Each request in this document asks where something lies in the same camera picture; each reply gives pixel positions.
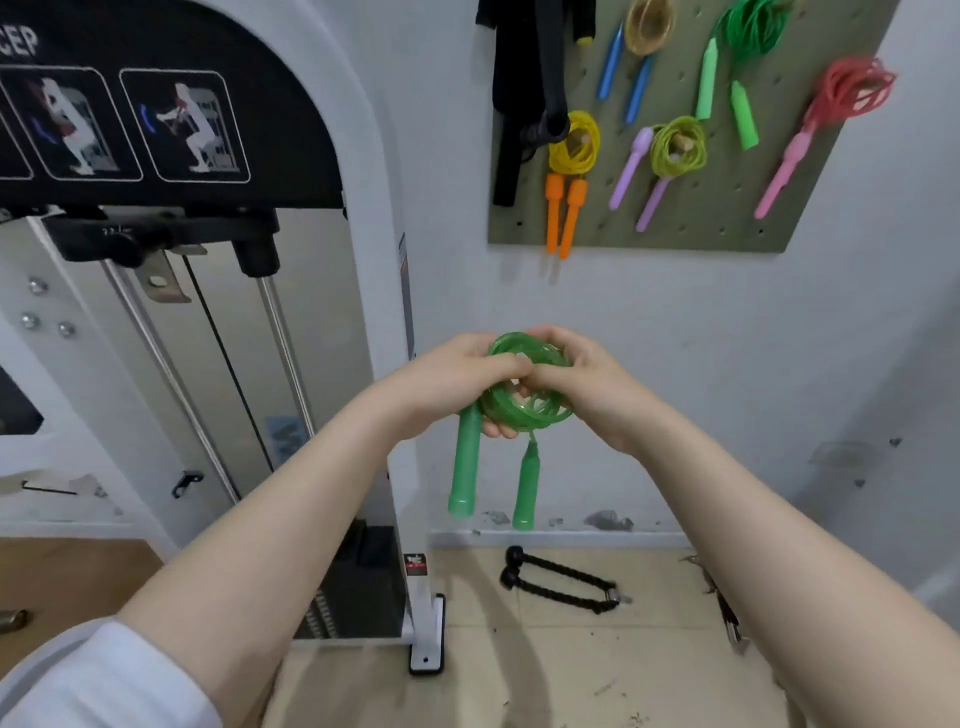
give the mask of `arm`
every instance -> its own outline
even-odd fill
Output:
[[[757,480],[598,344],[530,331],[572,368],[531,387],[566,394],[633,455],[777,675],[821,725],[960,725],[960,637],[906,590]]]
[[[276,669],[394,445],[533,369],[484,356],[494,338],[463,334],[376,382],[120,612],[190,674],[224,725],[240,722]]]

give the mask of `beige floor tile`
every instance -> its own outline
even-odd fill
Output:
[[[517,626],[516,592],[500,586],[503,548],[437,548],[433,589],[446,595],[448,626]]]
[[[405,648],[291,653],[264,728],[782,728],[782,696],[713,630],[455,627],[446,670]]]
[[[700,570],[681,557],[686,550],[664,549],[530,549],[530,553],[573,569],[615,581],[633,600],[612,612],[594,615],[539,596],[519,594],[520,621],[525,626],[657,626],[714,627],[720,624],[716,598],[703,594]],[[524,566],[524,579],[565,594],[602,598],[599,590],[552,571]]]
[[[264,727],[786,726],[769,667],[754,647],[733,653],[699,570],[678,563],[682,551],[538,553],[618,581],[634,605],[597,617],[516,599],[497,584],[502,549],[435,551],[436,588],[449,599],[444,674],[410,677],[406,647],[295,646]]]

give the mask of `hand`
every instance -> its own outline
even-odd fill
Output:
[[[437,420],[456,414],[497,382],[533,372],[526,356],[487,356],[495,339],[495,333],[459,334],[374,385],[396,403],[401,439],[417,437]],[[486,419],[483,431],[489,437],[516,437],[507,426]]]
[[[538,364],[524,385],[565,395],[574,413],[610,447],[633,454],[636,417],[660,400],[595,341],[568,328],[540,326],[527,333],[553,344],[573,366]]]

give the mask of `white wall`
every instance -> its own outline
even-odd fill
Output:
[[[889,105],[844,131],[780,256],[580,251],[559,278],[540,250],[487,242],[493,33],[475,0],[314,0],[357,45],[394,126],[418,349],[464,329],[538,322],[603,342],[637,376],[780,492],[850,473],[810,465],[850,432],[960,277],[954,234],[960,6],[904,0],[881,55],[901,73]],[[870,432],[878,449],[895,432]],[[445,514],[456,424],[419,442],[436,528],[510,512],[522,444],[485,443],[478,515]],[[678,526],[649,479],[581,425],[540,438],[538,528],[601,509],[639,531]]]
[[[801,503],[960,630],[960,285],[915,342],[851,424],[898,433],[863,487],[812,483]]]

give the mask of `coiled rope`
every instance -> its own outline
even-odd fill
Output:
[[[739,0],[727,8],[713,30],[722,33],[735,63],[770,53],[793,12],[790,0]]]
[[[550,169],[561,175],[585,175],[600,152],[600,127],[586,111],[570,112],[566,141],[550,145]]]
[[[804,131],[826,124],[842,124],[883,106],[897,74],[880,59],[845,58],[835,61],[817,82],[817,93],[804,116]]]
[[[695,118],[681,116],[654,127],[650,166],[658,177],[679,177],[706,165],[707,135]]]
[[[569,362],[557,347],[527,333],[505,333],[493,342],[489,354],[524,354],[534,364],[552,364],[568,367]],[[480,408],[491,420],[502,423],[517,432],[530,432],[562,422],[573,410],[564,405],[559,392],[532,392],[529,398],[520,398],[506,383],[495,384],[480,397]]]
[[[623,23],[623,42],[636,56],[650,56],[673,34],[676,13],[671,0],[636,0]]]

